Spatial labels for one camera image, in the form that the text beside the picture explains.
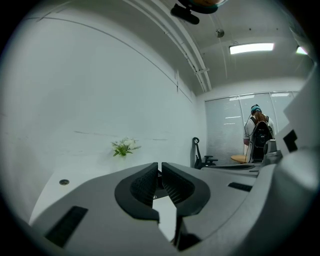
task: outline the backpack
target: backpack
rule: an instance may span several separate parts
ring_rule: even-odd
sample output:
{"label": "backpack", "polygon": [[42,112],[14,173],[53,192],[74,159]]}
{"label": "backpack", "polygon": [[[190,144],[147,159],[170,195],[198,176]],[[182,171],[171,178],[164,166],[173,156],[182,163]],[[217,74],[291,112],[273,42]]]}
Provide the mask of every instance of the backpack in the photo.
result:
{"label": "backpack", "polygon": [[268,125],[269,117],[266,117],[265,121],[257,122],[254,117],[251,120],[255,124],[255,128],[252,133],[252,149],[250,154],[250,159],[253,163],[261,162],[264,159],[264,147],[267,141],[273,140],[272,128]]}

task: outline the table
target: table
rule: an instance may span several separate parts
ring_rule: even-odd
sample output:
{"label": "table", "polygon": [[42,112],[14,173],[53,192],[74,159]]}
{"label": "table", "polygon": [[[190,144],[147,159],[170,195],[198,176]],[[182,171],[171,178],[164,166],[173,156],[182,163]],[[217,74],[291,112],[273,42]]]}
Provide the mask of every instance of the table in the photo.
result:
{"label": "table", "polygon": [[244,155],[244,154],[232,155],[231,159],[240,163],[240,164],[245,164],[247,162],[246,155]]}

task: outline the blue headset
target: blue headset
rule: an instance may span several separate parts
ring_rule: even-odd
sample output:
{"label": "blue headset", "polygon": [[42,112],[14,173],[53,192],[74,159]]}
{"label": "blue headset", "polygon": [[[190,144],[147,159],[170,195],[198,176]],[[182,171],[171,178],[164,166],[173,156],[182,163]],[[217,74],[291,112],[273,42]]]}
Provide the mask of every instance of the blue headset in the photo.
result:
{"label": "blue headset", "polygon": [[255,104],[251,107],[251,114],[255,111],[262,112],[258,104]]}

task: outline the black rectangular slot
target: black rectangular slot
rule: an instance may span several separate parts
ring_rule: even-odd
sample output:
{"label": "black rectangular slot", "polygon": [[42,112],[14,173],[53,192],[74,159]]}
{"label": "black rectangular slot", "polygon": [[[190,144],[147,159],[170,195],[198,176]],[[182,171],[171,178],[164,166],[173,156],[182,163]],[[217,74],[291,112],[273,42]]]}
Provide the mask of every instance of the black rectangular slot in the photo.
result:
{"label": "black rectangular slot", "polygon": [[250,192],[251,189],[252,189],[252,186],[244,185],[244,184],[240,184],[240,183],[236,183],[236,182],[230,183],[228,185],[228,187],[234,188],[234,189],[237,189],[237,190],[246,191],[246,192]]}
{"label": "black rectangular slot", "polygon": [[73,206],[45,236],[56,246],[63,248],[76,230],[88,209]]}

